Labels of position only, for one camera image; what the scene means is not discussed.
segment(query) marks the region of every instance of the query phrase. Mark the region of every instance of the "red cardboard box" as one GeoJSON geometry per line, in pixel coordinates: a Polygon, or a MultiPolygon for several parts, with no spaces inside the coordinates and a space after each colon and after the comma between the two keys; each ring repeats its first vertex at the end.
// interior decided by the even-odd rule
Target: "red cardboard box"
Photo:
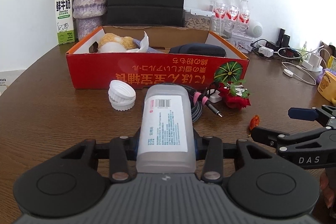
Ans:
{"type": "Polygon", "coordinates": [[[162,82],[190,85],[198,90],[216,81],[243,79],[249,63],[238,49],[214,32],[179,27],[114,27],[95,29],[67,52],[76,89],[108,89],[111,80],[122,80],[135,89],[162,82]],[[150,47],[168,52],[193,42],[218,45],[226,57],[168,53],[89,53],[105,33],[141,40],[146,31],[150,47]]]}

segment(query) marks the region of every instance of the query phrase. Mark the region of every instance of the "orange flower petal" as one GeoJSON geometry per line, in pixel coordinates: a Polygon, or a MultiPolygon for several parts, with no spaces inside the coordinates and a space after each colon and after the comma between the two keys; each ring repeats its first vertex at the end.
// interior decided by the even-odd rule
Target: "orange flower petal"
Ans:
{"type": "Polygon", "coordinates": [[[252,130],[255,127],[257,127],[259,125],[259,122],[260,122],[259,115],[254,115],[254,117],[250,121],[249,129],[252,130]]]}

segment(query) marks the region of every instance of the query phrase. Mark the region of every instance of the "barcode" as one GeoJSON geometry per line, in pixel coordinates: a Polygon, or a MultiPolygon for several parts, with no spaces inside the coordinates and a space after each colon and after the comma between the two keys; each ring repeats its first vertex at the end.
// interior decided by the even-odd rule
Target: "barcode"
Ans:
{"type": "Polygon", "coordinates": [[[170,107],[170,99],[155,99],[155,107],[170,107]]]}

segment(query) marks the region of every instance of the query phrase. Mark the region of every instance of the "white speaker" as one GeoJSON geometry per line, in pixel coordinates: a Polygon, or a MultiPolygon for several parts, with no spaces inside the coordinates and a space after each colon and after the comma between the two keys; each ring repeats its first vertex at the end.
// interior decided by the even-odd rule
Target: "white speaker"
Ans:
{"type": "Polygon", "coordinates": [[[249,37],[260,37],[263,34],[263,25],[260,22],[251,19],[246,34],[249,37]]]}

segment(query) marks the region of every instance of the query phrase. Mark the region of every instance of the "blue handle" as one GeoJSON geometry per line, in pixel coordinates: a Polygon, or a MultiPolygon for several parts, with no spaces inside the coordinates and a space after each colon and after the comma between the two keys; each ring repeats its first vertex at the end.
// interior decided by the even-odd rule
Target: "blue handle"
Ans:
{"type": "Polygon", "coordinates": [[[319,117],[319,114],[315,109],[291,107],[288,110],[288,116],[291,119],[315,121],[319,117]]]}

